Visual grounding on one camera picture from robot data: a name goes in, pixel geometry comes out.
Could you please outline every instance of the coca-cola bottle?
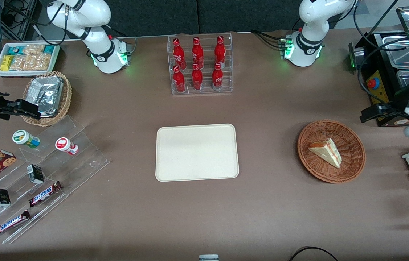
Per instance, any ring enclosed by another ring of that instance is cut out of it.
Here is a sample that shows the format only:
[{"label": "coca-cola bottle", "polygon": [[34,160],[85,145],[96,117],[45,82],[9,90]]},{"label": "coca-cola bottle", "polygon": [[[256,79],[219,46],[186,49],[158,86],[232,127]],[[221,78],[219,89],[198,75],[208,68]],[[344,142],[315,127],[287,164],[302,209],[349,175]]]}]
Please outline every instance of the coca-cola bottle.
[{"label": "coca-cola bottle", "polygon": [[217,45],[216,49],[214,49],[214,55],[216,55],[216,63],[221,64],[221,68],[225,67],[225,45],[224,45],[224,37],[219,35],[217,37]]},{"label": "coca-cola bottle", "polygon": [[193,72],[191,72],[191,78],[193,79],[193,88],[195,90],[201,90],[203,84],[203,73],[200,70],[198,64],[193,64]]},{"label": "coca-cola bottle", "polygon": [[204,67],[204,52],[198,37],[193,38],[191,53],[193,53],[193,63],[197,63],[199,68],[202,69]]},{"label": "coca-cola bottle", "polygon": [[184,92],[185,91],[185,77],[183,73],[180,72],[180,68],[178,66],[173,67],[174,75],[172,76],[174,79],[174,84],[176,86],[177,92]]},{"label": "coca-cola bottle", "polygon": [[214,91],[220,91],[222,89],[222,79],[224,74],[221,70],[221,64],[214,64],[214,71],[212,72],[212,88]]},{"label": "coca-cola bottle", "polygon": [[185,61],[185,52],[180,46],[179,39],[173,39],[172,44],[174,45],[174,60],[176,61],[176,65],[178,65],[180,70],[183,71],[187,68],[187,62]]}]

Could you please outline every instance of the table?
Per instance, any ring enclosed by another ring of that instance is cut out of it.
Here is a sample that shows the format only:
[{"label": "table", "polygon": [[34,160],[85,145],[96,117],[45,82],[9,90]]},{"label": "table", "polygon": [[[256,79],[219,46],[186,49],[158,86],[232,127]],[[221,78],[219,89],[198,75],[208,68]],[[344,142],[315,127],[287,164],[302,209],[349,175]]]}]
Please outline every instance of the table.
[{"label": "table", "polygon": [[[347,71],[357,32],[330,31],[307,68],[281,61],[252,34],[233,37],[234,91],[223,96],[171,95],[167,37],[140,38],[131,66],[112,75],[93,66],[82,42],[63,44],[55,70],[72,84],[69,114],[112,162],[15,243],[0,245],[0,260],[189,261],[215,253],[275,261],[306,245],[339,260],[409,258],[409,169],[400,158],[409,138],[402,128],[360,123],[369,101]],[[17,99],[28,81],[0,78],[0,91]],[[319,119],[343,122],[362,139],[367,163],[356,180],[327,184],[302,166],[298,134]],[[238,177],[156,180],[160,127],[220,123],[236,128]],[[15,130],[43,130],[19,117],[0,127],[0,148],[12,152]]]}]

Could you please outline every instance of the clear acrylic bottle rack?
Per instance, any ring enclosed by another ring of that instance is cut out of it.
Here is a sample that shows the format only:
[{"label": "clear acrylic bottle rack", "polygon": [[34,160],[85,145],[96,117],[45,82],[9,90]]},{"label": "clear acrylic bottle rack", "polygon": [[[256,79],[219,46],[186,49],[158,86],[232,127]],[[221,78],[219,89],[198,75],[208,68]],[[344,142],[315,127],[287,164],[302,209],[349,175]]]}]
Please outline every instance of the clear acrylic bottle rack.
[{"label": "clear acrylic bottle rack", "polygon": [[[225,67],[222,68],[223,80],[222,89],[220,91],[215,91],[212,88],[212,72],[214,71],[214,49],[217,45],[217,37],[221,35],[224,37],[224,45],[226,49],[225,53]],[[193,88],[193,81],[191,78],[191,72],[193,72],[193,56],[191,49],[193,48],[193,38],[199,37],[201,46],[204,51],[204,68],[201,69],[203,73],[203,87],[201,90],[195,90]],[[181,71],[185,77],[185,92],[179,93],[174,85],[174,71],[172,68],[176,65],[174,60],[174,45],[172,40],[178,38],[180,40],[180,46],[185,52],[185,61],[187,62],[187,67],[185,70]],[[232,81],[232,71],[233,71],[233,45],[232,45],[232,34],[231,33],[210,33],[210,34],[198,34],[198,35],[175,35],[167,37],[167,54],[169,61],[169,73],[171,75],[171,90],[174,95],[186,95],[186,94],[222,94],[226,92],[232,92],[233,81]]]},{"label": "clear acrylic bottle rack", "polygon": [[[36,149],[22,146],[22,155],[17,157],[17,165],[8,173],[0,173],[0,189],[8,190],[11,205],[0,208],[0,225],[29,210],[32,219],[17,228],[11,228],[0,235],[0,242],[12,243],[31,228],[47,213],[65,200],[73,191],[104,168],[109,161],[93,145],[82,130],[84,127],[66,116],[57,124],[49,127],[40,135],[40,146]],[[69,155],[55,149],[54,143],[60,137],[67,137],[77,144],[77,154]],[[42,184],[31,183],[27,175],[27,166],[39,165],[45,176]],[[28,200],[59,181],[63,188],[39,205],[30,208]]]}]

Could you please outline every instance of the sandwich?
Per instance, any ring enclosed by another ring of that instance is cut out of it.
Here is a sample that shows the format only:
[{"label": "sandwich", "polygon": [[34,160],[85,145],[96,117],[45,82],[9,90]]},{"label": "sandwich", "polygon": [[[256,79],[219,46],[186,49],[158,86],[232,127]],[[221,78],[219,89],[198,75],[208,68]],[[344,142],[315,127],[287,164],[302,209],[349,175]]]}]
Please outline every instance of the sandwich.
[{"label": "sandwich", "polygon": [[309,150],[330,163],[333,167],[340,168],[341,155],[332,139],[314,142],[309,145]]}]

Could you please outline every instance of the small black box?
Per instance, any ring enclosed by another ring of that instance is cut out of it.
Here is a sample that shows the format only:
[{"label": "small black box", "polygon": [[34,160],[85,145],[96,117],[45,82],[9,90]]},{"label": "small black box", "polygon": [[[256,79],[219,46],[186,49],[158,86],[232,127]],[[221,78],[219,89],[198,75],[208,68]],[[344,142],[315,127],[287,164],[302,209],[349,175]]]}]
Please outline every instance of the small black box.
[{"label": "small black box", "polygon": [[29,175],[30,182],[35,184],[41,184],[45,182],[45,176],[43,176],[43,172],[41,171],[41,167],[37,165],[28,165],[27,166],[27,173]]},{"label": "small black box", "polygon": [[9,207],[11,205],[11,199],[7,190],[0,188],[0,208]]}]

